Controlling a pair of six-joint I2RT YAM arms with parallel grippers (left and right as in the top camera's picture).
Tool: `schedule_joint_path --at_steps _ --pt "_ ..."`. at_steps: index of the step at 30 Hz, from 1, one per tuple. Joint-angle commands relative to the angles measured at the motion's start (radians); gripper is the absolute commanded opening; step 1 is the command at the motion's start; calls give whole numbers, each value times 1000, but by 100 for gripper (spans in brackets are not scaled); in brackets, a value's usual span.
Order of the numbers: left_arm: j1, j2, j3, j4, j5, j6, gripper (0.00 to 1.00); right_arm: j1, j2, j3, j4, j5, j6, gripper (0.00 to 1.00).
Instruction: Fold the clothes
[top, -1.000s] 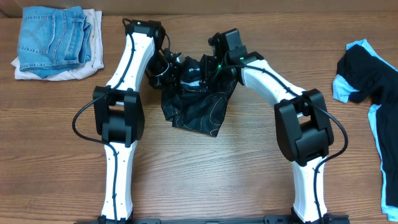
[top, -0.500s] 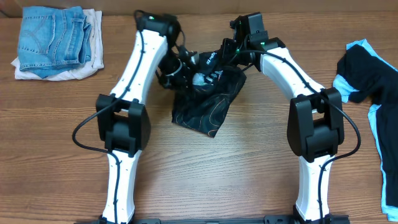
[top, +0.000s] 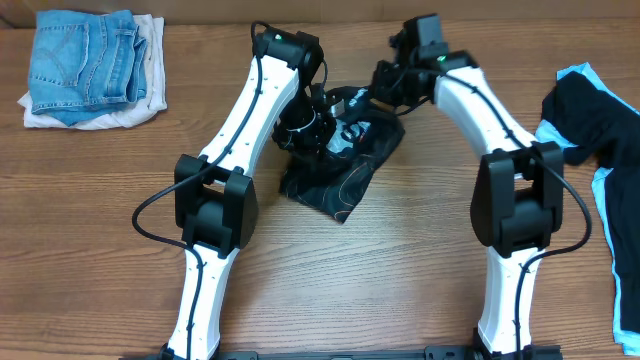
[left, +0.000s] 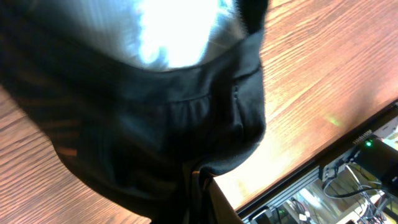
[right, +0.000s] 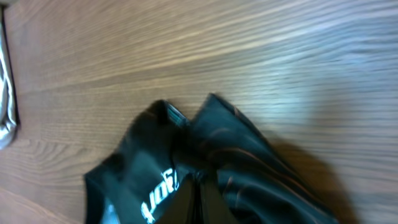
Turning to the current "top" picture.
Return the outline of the black printed cycling jersey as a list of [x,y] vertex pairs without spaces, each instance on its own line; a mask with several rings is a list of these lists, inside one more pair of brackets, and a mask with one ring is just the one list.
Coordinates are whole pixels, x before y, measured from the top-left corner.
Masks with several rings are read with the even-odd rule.
[[279,192],[339,223],[360,203],[373,178],[405,134],[398,117],[373,104],[365,87],[343,86],[327,98],[344,109],[326,113],[335,130],[317,160],[293,156]]

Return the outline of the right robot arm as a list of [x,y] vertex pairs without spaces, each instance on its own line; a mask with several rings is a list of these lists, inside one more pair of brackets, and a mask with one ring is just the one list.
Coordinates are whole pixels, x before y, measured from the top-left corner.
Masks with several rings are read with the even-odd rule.
[[395,58],[377,64],[376,100],[413,111],[433,103],[480,160],[470,204],[487,254],[482,315],[459,359],[559,359],[557,345],[532,342],[529,317],[540,257],[562,223],[561,150],[541,143],[501,104],[466,51],[452,51],[436,14],[414,17],[389,40]]

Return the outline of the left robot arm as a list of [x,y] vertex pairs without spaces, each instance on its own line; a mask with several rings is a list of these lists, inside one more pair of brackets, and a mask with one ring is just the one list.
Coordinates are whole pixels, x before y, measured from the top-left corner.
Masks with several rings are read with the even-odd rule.
[[253,175],[265,144],[315,160],[335,129],[313,81],[325,63],[318,38],[271,26],[251,37],[247,80],[224,124],[198,156],[182,155],[174,169],[186,272],[163,359],[213,359],[218,352],[229,273],[257,223]]

